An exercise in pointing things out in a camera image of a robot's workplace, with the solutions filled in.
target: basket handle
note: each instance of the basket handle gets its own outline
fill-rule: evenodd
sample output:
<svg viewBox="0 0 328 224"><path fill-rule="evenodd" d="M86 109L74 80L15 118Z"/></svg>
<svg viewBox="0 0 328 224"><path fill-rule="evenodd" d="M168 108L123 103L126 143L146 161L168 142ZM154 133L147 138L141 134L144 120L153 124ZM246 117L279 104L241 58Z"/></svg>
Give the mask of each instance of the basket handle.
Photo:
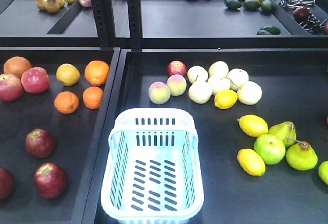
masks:
<svg viewBox="0 0 328 224"><path fill-rule="evenodd" d="M191 148L192 148L192 161L195 162L195 150L198 148L198 134L194 127L186 125L118 125L114 126L112 131L108 136L108 144L110 153L112 154L112 159L115 160L117 156L117 142L113 139L116 133L121 133L123 131L186 131L191 136Z"/></svg>

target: green apple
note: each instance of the green apple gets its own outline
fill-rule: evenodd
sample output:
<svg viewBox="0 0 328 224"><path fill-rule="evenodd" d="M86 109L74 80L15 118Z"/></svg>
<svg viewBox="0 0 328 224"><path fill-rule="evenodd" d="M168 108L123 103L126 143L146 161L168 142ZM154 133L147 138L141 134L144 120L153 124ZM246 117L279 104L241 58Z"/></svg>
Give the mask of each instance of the green apple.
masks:
<svg viewBox="0 0 328 224"><path fill-rule="evenodd" d="M254 143L254 150L262 157L265 164L279 163L286 153L282 140L272 134L258 136Z"/></svg>
<svg viewBox="0 0 328 224"><path fill-rule="evenodd" d="M319 166L319 177L328 185L328 161L324 161Z"/></svg>

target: black surface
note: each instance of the black surface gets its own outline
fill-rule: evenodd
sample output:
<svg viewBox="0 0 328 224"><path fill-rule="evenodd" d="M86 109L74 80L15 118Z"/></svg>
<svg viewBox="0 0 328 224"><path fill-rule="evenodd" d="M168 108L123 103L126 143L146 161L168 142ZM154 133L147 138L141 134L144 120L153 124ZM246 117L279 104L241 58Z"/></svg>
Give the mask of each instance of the black surface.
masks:
<svg viewBox="0 0 328 224"><path fill-rule="evenodd" d="M300 224L328 223L326 206L328 186L318 176L318 166L328 159L327 110L328 76L326 49L254 50L122 50L117 77L108 107L113 120L128 108L181 108L195 120L199 135L199 156L204 187L204 204L189 223ZM250 80L263 89L261 100L252 106L237 102L227 110L214 106L213 97L203 105L188 98L187 91L163 105L148 98L148 87L155 81L166 82L167 64L181 60L208 67L217 60L230 69L245 69ZM283 159L267 166L261 177L248 175L237 162L241 148L252 148L255 138L238 126L246 114L264 118L269 126L291 120L297 138L311 143L318 165L297 171ZM105 120L104 133L112 126ZM108 223L116 223L108 218Z"/></svg>
<svg viewBox="0 0 328 224"><path fill-rule="evenodd" d="M118 49L51 48L3 49L1 68L10 57L20 55L33 66L44 67L49 76L50 89L42 94L25 92L12 102L0 103L0 165L10 170L16 179L16 190L0 203L1 223L93 223L100 183L90 191L93 169L98 154L99 131L102 130L107 104L115 74ZM103 105L99 110L83 104L83 90L91 86L84 77L84 68L94 59L111 65L104 89ZM56 80L56 69L62 63L72 63L81 72L77 84L65 87ZM72 114L61 114L54 107L54 99L61 91L72 91L79 97L79 107ZM25 137L35 128L51 132L57 143L56 150L45 159L29 156L25 150ZM46 200L38 197L33 174L41 164L52 161L64 168L69 178L68 190L59 198Z"/></svg>

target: apple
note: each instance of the apple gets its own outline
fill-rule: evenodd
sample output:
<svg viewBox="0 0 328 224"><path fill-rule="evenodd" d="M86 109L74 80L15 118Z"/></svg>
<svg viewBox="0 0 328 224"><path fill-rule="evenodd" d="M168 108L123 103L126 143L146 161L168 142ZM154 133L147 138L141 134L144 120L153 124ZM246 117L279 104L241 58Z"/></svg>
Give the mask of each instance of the apple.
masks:
<svg viewBox="0 0 328 224"><path fill-rule="evenodd" d="M34 184L39 196L57 198L68 186L67 173L56 163L46 162L35 171Z"/></svg>
<svg viewBox="0 0 328 224"><path fill-rule="evenodd" d="M237 91L238 100L245 105L254 105L262 97L262 89L255 82L247 81Z"/></svg>
<svg viewBox="0 0 328 224"><path fill-rule="evenodd" d="M209 78L209 74L206 71L205 68L199 65L192 66L188 71L187 71L187 77L189 82L192 84L196 80L205 80Z"/></svg>
<svg viewBox="0 0 328 224"><path fill-rule="evenodd" d="M186 79L180 74L171 75L166 82L172 96L180 96L184 94L187 88Z"/></svg>
<svg viewBox="0 0 328 224"><path fill-rule="evenodd" d="M205 104L212 96L212 88L205 80L197 80L188 91L189 98L197 104Z"/></svg>
<svg viewBox="0 0 328 224"><path fill-rule="evenodd" d="M26 135L27 152L37 158L49 156L55 149L55 138L48 131L36 128Z"/></svg>
<svg viewBox="0 0 328 224"><path fill-rule="evenodd" d="M91 0L78 0L78 1L85 8L92 6Z"/></svg>
<svg viewBox="0 0 328 224"><path fill-rule="evenodd" d="M20 78L14 74L0 74L0 100L13 101L23 93L24 88Z"/></svg>
<svg viewBox="0 0 328 224"><path fill-rule="evenodd" d="M168 75L174 75L174 74L180 74L182 76L185 76L187 73L187 67L186 65L178 60L172 61L168 65Z"/></svg>
<svg viewBox="0 0 328 224"><path fill-rule="evenodd" d="M209 76L218 75L220 78L226 77L229 72L228 64L224 61L217 61L209 68Z"/></svg>
<svg viewBox="0 0 328 224"><path fill-rule="evenodd" d="M208 84L212 87L212 94L215 96L219 91L230 89L230 80L228 78L221 78L220 75L212 75L207 80Z"/></svg>
<svg viewBox="0 0 328 224"><path fill-rule="evenodd" d="M234 91L237 91L241 88L242 84L248 81L248 73L243 69L232 69L227 74L227 78L230 79L231 85L230 88Z"/></svg>
<svg viewBox="0 0 328 224"><path fill-rule="evenodd" d="M14 176L8 169L0 167L0 201L7 198L14 189Z"/></svg>
<svg viewBox="0 0 328 224"><path fill-rule="evenodd" d="M283 159L286 148L278 137L265 133L256 138L254 151L262 157L265 164L274 165Z"/></svg>
<svg viewBox="0 0 328 224"><path fill-rule="evenodd" d="M163 82L154 82L149 86L148 96L154 104L162 105L170 99L170 88Z"/></svg>
<svg viewBox="0 0 328 224"><path fill-rule="evenodd" d="M42 67L33 67L26 70L20 79L25 91L29 93L42 93L49 89L50 79L47 71Z"/></svg>

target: peach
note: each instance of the peach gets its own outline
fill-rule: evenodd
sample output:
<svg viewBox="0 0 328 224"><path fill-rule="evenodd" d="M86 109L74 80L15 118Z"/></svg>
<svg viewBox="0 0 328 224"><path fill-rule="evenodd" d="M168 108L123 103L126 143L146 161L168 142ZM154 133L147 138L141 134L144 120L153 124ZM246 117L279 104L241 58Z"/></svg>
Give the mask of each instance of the peach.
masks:
<svg viewBox="0 0 328 224"><path fill-rule="evenodd" d="M165 83L154 82L149 86L148 96L154 104L162 105L170 99L171 92Z"/></svg>
<svg viewBox="0 0 328 224"><path fill-rule="evenodd" d="M186 79L180 74L171 75L166 82L169 87L172 96L182 95L187 88Z"/></svg>

